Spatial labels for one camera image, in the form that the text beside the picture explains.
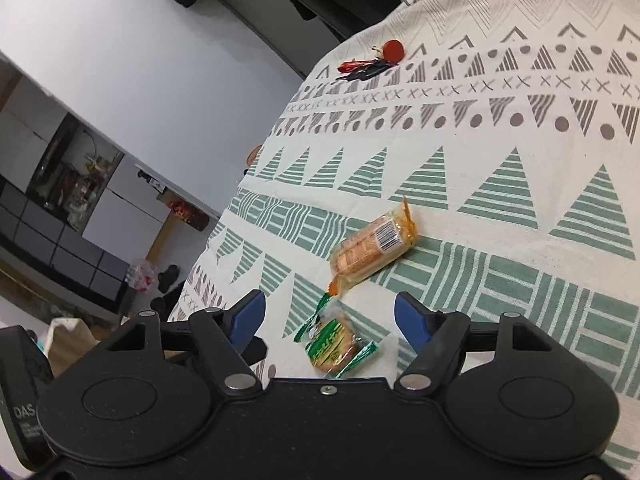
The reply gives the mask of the white kitchen cabinets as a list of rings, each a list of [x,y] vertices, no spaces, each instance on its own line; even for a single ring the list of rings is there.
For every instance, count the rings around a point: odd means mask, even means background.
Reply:
[[[85,240],[126,263],[148,254],[169,214],[138,173],[136,161],[124,156],[82,230]]]

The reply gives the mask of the red black key bunch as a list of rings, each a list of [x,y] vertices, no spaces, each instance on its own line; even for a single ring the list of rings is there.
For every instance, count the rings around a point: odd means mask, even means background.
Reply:
[[[386,41],[370,60],[352,60],[337,67],[338,80],[369,80],[398,65],[405,57],[405,47],[398,39]]]

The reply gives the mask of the black slipper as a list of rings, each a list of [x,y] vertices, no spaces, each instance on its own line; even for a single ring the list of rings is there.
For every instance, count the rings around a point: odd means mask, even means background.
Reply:
[[[165,271],[157,274],[157,290],[161,294],[167,294],[179,275],[180,268],[176,264],[170,264]]]

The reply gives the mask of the green snack packet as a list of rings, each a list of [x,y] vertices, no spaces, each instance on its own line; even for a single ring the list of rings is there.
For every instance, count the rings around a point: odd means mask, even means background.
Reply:
[[[313,368],[333,379],[347,377],[378,352],[378,344],[361,335],[352,317],[328,292],[299,326],[294,341],[304,346]]]

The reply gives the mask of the water bottle pack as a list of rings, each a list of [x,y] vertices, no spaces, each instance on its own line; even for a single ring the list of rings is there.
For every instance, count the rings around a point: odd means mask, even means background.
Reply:
[[[157,281],[157,266],[145,258],[134,259],[126,272],[126,283],[136,292],[148,292]]]

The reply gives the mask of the orange cracker packet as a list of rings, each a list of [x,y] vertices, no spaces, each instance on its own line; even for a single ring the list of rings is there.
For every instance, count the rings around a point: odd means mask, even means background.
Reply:
[[[419,238],[408,200],[339,242],[330,253],[332,278],[326,292],[343,296],[355,285],[405,255]]]

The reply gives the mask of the patterned white green bedspread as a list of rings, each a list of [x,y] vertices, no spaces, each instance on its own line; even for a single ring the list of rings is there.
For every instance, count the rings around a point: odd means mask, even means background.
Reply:
[[[405,57],[338,80],[398,39]],[[257,375],[314,371],[294,341],[332,248],[409,202],[411,252],[342,306],[400,375],[393,303],[495,322],[526,316],[616,392],[605,460],[639,474],[639,0],[406,0],[327,54],[258,150],[171,318],[262,290]]]

